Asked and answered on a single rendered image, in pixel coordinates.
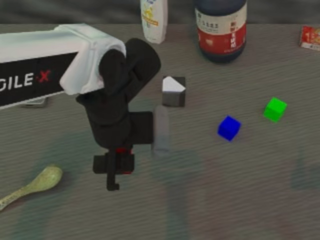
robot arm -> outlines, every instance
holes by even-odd
[[[116,175],[134,170],[133,145],[153,142],[152,112],[128,106],[161,68],[153,48],[135,38],[124,44],[86,24],[2,34],[0,46],[0,109],[79,94],[95,141],[108,149],[94,157],[93,171],[107,173],[107,189],[118,190]]]

red box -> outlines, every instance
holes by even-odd
[[[300,47],[320,51],[320,28],[303,26]]]

gray table surface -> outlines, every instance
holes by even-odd
[[[1,33],[54,25],[0,25]],[[143,39],[140,25],[95,25],[123,41]],[[186,106],[169,108],[172,155],[152,159],[137,146],[136,170],[106,191],[92,172],[104,153],[74,97],[44,109],[0,112],[0,196],[46,165],[64,170],[54,189],[0,213],[0,240],[319,240],[320,52],[298,47],[300,25],[249,25],[243,55],[228,65],[203,59],[192,26],[170,25],[154,45],[162,69],[130,104],[161,104],[164,75],[185,76]],[[288,104],[272,123],[263,109]],[[217,135],[226,115],[242,122],[233,142]]]

spoon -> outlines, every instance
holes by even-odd
[[[60,182],[62,175],[63,175],[63,171],[56,165],[51,164],[47,166],[28,185],[25,185],[20,189],[18,189],[17,191],[14,191],[8,196],[5,196],[4,198],[0,199],[0,211],[2,211],[9,204],[11,204],[12,202],[16,201],[17,199],[23,196],[26,196],[32,193],[46,191],[53,188]]]

lotion bottle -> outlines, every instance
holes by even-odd
[[[142,29],[145,39],[161,44],[166,38],[168,0],[140,0]]]

